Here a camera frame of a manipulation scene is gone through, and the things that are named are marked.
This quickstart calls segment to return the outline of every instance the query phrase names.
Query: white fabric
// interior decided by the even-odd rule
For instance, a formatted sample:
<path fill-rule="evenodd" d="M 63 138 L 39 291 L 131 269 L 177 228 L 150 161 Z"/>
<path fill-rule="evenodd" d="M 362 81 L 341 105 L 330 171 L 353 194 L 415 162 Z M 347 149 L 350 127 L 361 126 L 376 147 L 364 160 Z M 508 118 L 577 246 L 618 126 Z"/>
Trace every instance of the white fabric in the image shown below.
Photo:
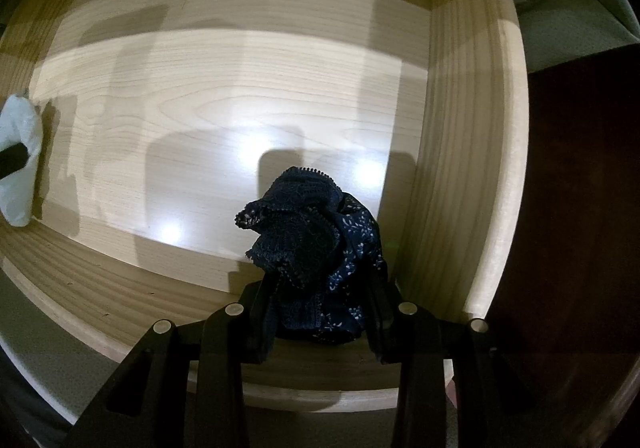
<path fill-rule="evenodd" d="M 0 112 L 0 150 L 22 143 L 29 153 L 27 164 L 0 179 L 0 212 L 12 226 L 26 226 L 31 220 L 33 189 L 42 149 L 42 120 L 31 102 L 9 96 Z"/>

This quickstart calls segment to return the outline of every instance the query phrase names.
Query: wood grain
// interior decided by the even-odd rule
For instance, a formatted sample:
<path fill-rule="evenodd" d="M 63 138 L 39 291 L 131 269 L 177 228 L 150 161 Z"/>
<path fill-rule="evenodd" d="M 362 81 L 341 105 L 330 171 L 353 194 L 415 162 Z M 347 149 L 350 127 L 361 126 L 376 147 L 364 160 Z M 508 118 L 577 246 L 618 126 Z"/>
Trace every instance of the wood grain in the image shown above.
<path fill-rule="evenodd" d="M 23 0 L 0 93 L 41 107 L 40 222 L 2 227 L 2 264 L 120 360 L 260 277 L 233 216 L 312 166 L 377 216 L 407 295 L 482 315 L 522 188 L 524 70 L 511 0 Z M 243 377 L 260 406 L 370 410 L 395 405 L 398 368 L 364 339 L 278 342 Z"/>
<path fill-rule="evenodd" d="M 483 317 L 509 253 L 527 157 L 527 77 L 512 0 L 431 0 L 427 105 L 399 252 L 404 295 Z"/>

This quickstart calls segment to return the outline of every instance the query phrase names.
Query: silver screw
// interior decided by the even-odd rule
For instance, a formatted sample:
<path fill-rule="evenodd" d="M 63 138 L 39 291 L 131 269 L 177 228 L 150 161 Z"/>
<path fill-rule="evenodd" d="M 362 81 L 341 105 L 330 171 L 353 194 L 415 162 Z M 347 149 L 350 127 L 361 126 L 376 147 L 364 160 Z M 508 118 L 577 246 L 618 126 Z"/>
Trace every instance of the silver screw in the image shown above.
<path fill-rule="evenodd" d="M 225 313 L 229 316 L 240 316 L 244 312 L 244 306 L 241 303 L 230 303 L 225 307 Z"/>
<path fill-rule="evenodd" d="M 169 320 L 158 320 L 154 323 L 154 332 L 156 334 L 164 334 L 171 329 L 171 322 Z"/>
<path fill-rule="evenodd" d="M 489 330 L 489 324 L 482 318 L 474 318 L 469 325 L 471 325 L 471 329 L 477 333 L 485 333 Z"/>
<path fill-rule="evenodd" d="M 398 310 L 402 314 L 407 314 L 411 316 L 412 314 L 416 314 L 418 312 L 418 307 L 415 303 L 402 302 L 400 305 L 398 305 Z"/>

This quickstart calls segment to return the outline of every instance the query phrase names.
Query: dark blue cloth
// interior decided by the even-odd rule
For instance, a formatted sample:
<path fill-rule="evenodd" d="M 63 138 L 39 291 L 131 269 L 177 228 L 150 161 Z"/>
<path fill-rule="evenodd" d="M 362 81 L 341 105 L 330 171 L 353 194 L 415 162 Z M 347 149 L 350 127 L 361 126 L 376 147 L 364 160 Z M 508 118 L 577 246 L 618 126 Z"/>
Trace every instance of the dark blue cloth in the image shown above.
<path fill-rule="evenodd" d="M 355 197 L 322 172 L 292 166 L 236 225 L 260 234 L 247 257 L 278 274 L 279 335 L 327 343 L 360 336 L 359 275 L 386 280 L 386 262 L 378 224 Z"/>

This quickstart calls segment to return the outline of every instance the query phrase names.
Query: bright light spot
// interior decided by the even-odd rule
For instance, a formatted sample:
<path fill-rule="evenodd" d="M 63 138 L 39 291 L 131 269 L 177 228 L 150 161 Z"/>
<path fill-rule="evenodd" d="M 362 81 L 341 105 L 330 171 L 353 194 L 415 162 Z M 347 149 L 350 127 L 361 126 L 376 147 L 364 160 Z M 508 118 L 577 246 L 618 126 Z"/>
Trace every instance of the bright light spot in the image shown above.
<path fill-rule="evenodd" d="M 362 188 L 382 188 L 385 182 L 385 164 L 372 160 L 359 161 L 354 175 L 356 183 Z"/>
<path fill-rule="evenodd" d="M 165 244 L 177 244 L 182 237 L 182 230 L 178 224 L 165 224 L 160 230 L 160 240 Z"/>
<path fill-rule="evenodd" d="M 255 169 L 262 154 L 272 147 L 271 141 L 265 136 L 244 136 L 238 151 L 238 158 L 244 167 Z"/>

